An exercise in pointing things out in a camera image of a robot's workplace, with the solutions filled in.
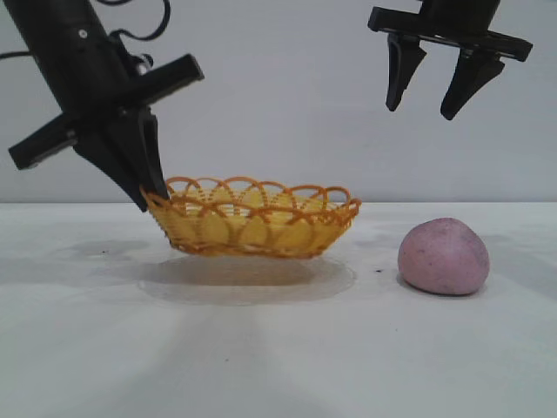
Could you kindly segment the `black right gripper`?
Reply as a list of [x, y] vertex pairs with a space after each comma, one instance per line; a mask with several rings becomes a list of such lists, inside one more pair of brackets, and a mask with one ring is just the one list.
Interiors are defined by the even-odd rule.
[[446, 120], [453, 120], [475, 93], [501, 74], [505, 64], [500, 56], [527, 60], [530, 42], [489, 30], [499, 6], [499, 0], [429, 0], [417, 13], [373, 7], [368, 28], [389, 33], [387, 109], [398, 108], [426, 56], [420, 40], [463, 49], [440, 107]]

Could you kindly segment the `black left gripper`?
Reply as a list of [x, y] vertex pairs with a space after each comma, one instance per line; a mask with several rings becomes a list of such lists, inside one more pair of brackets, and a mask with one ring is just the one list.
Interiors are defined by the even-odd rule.
[[151, 55], [130, 54], [119, 41], [63, 59], [54, 76], [47, 78], [62, 113], [9, 149], [17, 168], [29, 169], [74, 145], [80, 157], [108, 176], [145, 212], [142, 186], [167, 195], [158, 120], [150, 108], [119, 117], [120, 112], [154, 104], [204, 79], [191, 54], [157, 69], [152, 65]]

